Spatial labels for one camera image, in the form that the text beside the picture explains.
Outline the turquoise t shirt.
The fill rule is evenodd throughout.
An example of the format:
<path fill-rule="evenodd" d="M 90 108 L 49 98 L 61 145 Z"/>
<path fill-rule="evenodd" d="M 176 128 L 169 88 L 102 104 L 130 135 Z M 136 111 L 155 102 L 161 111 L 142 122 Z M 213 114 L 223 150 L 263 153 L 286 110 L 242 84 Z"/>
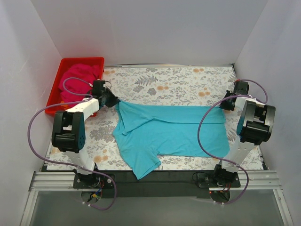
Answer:
<path fill-rule="evenodd" d="M 121 101 L 113 131 L 122 159 L 137 179 L 161 161 L 160 155 L 225 157 L 230 145 L 223 111 L 208 106 L 139 105 Z"/>

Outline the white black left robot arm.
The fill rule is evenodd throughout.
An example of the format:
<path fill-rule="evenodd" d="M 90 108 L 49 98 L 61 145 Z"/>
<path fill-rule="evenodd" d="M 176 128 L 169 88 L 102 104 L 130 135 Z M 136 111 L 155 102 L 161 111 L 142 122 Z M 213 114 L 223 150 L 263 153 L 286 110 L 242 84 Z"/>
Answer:
<path fill-rule="evenodd" d="M 79 182 L 89 188 L 96 188 L 101 181 L 101 176 L 94 173 L 97 169 L 96 164 L 84 150 L 85 121 L 102 107 L 113 107 L 120 101 L 106 86 L 106 82 L 93 81 L 92 90 L 81 103 L 68 110 L 57 111 L 54 117 L 52 145 L 69 157 Z"/>

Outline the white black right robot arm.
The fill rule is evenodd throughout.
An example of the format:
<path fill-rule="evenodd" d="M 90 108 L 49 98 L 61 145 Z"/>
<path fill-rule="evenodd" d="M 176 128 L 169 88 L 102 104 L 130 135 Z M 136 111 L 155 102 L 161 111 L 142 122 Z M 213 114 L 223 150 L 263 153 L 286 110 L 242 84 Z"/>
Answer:
<path fill-rule="evenodd" d="M 249 152 L 262 142 L 267 142 L 272 133 L 276 108 L 257 99 L 246 97 L 249 91 L 249 80 L 236 80 L 234 89 L 227 91 L 220 108 L 234 111 L 241 110 L 236 130 L 236 140 L 226 161 L 220 161 L 214 168 L 213 183 L 218 187 L 230 186 L 238 181 L 238 167 Z"/>

